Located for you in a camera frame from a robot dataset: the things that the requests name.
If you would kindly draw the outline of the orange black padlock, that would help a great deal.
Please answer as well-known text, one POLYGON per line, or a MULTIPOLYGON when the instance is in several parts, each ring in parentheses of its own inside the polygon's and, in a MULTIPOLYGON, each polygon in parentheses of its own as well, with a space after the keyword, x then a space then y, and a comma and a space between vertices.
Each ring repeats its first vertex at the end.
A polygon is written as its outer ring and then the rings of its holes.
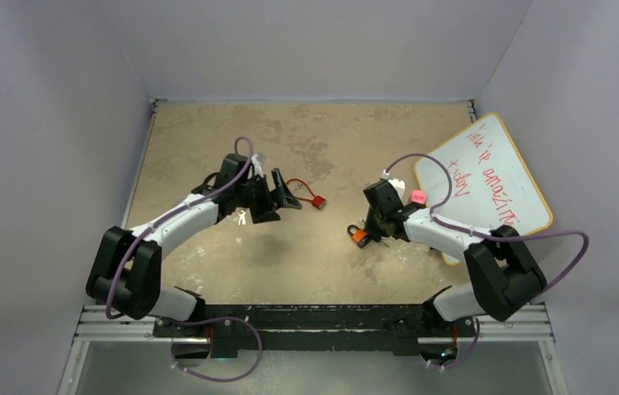
POLYGON ((363 249, 371 241, 370 235, 358 225, 349 225, 347 227, 347 233, 354 244, 360 249, 363 249))

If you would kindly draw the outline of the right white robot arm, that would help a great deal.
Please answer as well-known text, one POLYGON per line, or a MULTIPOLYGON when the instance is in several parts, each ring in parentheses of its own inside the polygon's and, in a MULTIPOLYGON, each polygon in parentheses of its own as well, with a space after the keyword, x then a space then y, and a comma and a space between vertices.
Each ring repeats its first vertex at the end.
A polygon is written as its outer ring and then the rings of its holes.
POLYGON ((425 302, 425 329, 441 335, 460 318, 488 315, 505 321, 542 293, 547 279, 518 232, 446 226, 426 206, 403 203, 395 187, 380 180, 363 191, 369 204, 365 231, 374 240, 424 244, 463 263, 469 282, 451 286, 425 302))

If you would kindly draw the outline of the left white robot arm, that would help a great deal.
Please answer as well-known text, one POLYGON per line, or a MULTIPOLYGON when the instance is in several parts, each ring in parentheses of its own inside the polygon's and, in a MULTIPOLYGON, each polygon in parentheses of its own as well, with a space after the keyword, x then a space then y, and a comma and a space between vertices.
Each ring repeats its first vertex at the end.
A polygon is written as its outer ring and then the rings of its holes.
POLYGON ((217 172, 174 208, 130 230, 107 229, 86 281, 86 294, 106 304, 111 319, 167 318, 185 336, 197 336, 206 325, 205 300, 193 291, 164 286, 164 259, 197 233, 239 211, 258 224, 280 220, 281 208, 301 207, 278 168, 265 175, 255 156, 230 153, 217 172))

